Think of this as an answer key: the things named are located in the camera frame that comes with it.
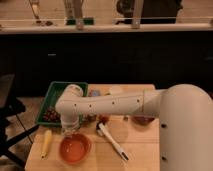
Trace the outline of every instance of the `green tray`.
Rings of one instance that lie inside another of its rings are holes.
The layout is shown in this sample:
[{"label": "green tray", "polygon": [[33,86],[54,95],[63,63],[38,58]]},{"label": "green tray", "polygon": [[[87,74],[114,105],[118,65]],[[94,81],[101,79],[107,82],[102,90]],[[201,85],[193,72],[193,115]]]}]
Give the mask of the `green tray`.
[{"label": "green tray", "polygon": [[69,85],[69,84],[77,84],[79,85],[83,91],[84,91],[84,97],[87,96],[87,89],[88,89],[88,84],[84,82],[59,82],[59,81],[54,81],[50,84],[48,91],[45,95],[44,101],[41,105],[41,108],[39,110],[39,113],[36,118],[36,124],[38,125],[44,125],[44,126],[61,126],[60,122],[47,122],[43,120],[43,115],[45,114],[45,111],[49,107],[55,107],[55,104],[58,100],[58,98],[61,96],[63,93],[64,89]]}]

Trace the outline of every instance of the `food item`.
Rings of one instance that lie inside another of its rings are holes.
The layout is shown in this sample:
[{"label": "food item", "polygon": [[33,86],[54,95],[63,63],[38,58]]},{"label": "food item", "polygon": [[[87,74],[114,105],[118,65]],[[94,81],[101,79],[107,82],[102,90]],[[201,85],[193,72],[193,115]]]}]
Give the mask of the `food item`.
[{"label": "food item", "polygon": [[43,115],[43,121],[60,122],[60,115],[55,111],[53,107],[49,107]]},{"label": "food item", "polygon": [[41,150],[42,158],[46,157],[50,148],[51,141],[52,141],[52,131],[48,129],[44,132],[44,142],[43,142],[42,150]]},{"label": "food item", "polygon": [[107,123],[109,121],[110,115],[99,115],[98,120],[99,122],[102,122],[103,124]]}]

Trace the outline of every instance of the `chair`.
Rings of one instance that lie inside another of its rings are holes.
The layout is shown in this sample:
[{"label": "chair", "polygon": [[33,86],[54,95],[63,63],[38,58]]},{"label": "chair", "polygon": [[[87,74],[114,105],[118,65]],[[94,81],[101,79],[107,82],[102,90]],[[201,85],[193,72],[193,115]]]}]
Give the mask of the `chair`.
[{"label": "chair", "polygon": [[0,77],[0,157],[5,155],[10,160],[24,168],[25,162],[9,151],[9,148],[36,131],[38,125],[29,130],[25,129],[21,134],[7,140],[6,127],[10,124],[7,117],[12,115],[17,116],[17,114],[25,111],[23,103],[11,93],[14,77],[13,74]]}]

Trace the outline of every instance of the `chair leg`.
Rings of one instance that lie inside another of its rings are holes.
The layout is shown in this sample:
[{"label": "chair leg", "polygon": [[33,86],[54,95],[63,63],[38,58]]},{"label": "chair leg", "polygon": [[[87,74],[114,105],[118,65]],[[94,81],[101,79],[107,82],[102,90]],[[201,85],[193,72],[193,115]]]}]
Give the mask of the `chair leg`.
[{"label": "chair leg", "polygon": [[23,160],[21,160],[20,158],[18,158],[15,154],[13,154],[12,152],[10,152],[9,150],[5,150],[3,155],[7,156],[10,160],[14,161],[19,166],[21,166],[22,168],[24,168],[25,162]]},{"label": "chair leg", "polygon": [[34,131],[36,131],[38,129],[38,125],[28,129],[27,131],[24,131],[23,133],[9,139],[6,142],[6,146],[9,148],[11,146],[13,146],[14,144],[16,144],[17,142],[21,141],[23,138],[27,137],[28,135],[30,135],[31,133],[33,133]]}]

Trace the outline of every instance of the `floor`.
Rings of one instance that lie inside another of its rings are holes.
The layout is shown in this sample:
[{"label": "floor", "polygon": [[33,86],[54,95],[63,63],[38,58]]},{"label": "floor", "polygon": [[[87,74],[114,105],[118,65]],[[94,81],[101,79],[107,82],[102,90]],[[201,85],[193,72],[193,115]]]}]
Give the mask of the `floor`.
[{"label": "floor", "polygon": [[[96,24],[112,24],[120,18],[116,11],[118,0],[84,0],[83,14],[94,17]],[[177,22],[209,22],[213,17],[212,0],[182,0],[183,9],[179,11]],[[64,24],[65,12],[63,0],[40,0],[41,19]],[[0,24],[3,26],[24,26],[32,24],[34,16],[29,0],[0,0]]]},{"label": "floor", "polygon": [[[43,101],[43,97],[22,97],[19,98],[26,106],[26,112],[20,113],[18,116],[21,122],[24,124],[26,129],[30,129],[32,126],[35,125],[36,116],[39,112],[40,105]],[[20,122],[16,118],[16,116],[11,116],[8,118],[10,121],[10,125],[6,129],[6,134],[8,135],[8,139],[22,133],[24,131],[23,127],[21,126]],[[35,133],[30,135],[30,139],[33,141]],[[29,151],[31,148],[31,142],[28,138],[23,139],[16,145],[10,148],[10,151],[15,153],[19,158],[23,161],[26,161]],[[20,168],[18,165],[13,163],[11,160],[2,156],[0,158],[0,171],[23,171],[24,169]]]}]

